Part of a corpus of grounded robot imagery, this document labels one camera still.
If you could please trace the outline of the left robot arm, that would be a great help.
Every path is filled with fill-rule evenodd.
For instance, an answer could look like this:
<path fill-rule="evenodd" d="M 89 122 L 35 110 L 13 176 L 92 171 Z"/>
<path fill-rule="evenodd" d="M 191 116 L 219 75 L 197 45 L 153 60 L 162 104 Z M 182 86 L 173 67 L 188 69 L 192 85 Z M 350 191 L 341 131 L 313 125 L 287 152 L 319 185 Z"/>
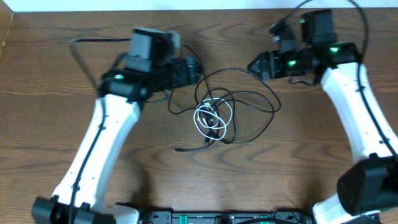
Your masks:
<path fill-rule="evenodd" d="M 200 64 L 178 57 L 180 35 L 135 27 L 129 50 L 103 74 L 90 125 L 78 152 L 50 198 L 32 206 L 36 223 L 138 223 L 138 209 L 105 207 L 106 189 L 127 135 L 154 93 L 194 85 Z"/>

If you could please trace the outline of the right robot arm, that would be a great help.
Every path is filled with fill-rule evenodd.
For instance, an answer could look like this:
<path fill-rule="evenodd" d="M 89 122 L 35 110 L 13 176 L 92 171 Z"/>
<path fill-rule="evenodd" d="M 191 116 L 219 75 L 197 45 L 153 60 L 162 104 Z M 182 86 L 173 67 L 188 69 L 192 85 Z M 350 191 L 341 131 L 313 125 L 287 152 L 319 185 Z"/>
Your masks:
<path fill-rule="evenodd" d="M 362 53 L 339 42 L 329 9 L 300 18 L 297 47 L 285 19 L 269 32 L 279 48 L 259 54 L 248 70 L 262 80 L 313 74 L 334 104 L 349 140 L 353 167 L 337 182 L 336 193 L 312 206 L 312 223 L 377 223 L 381 212 L 397 206 L 397 136 L 370 87 Z"/>

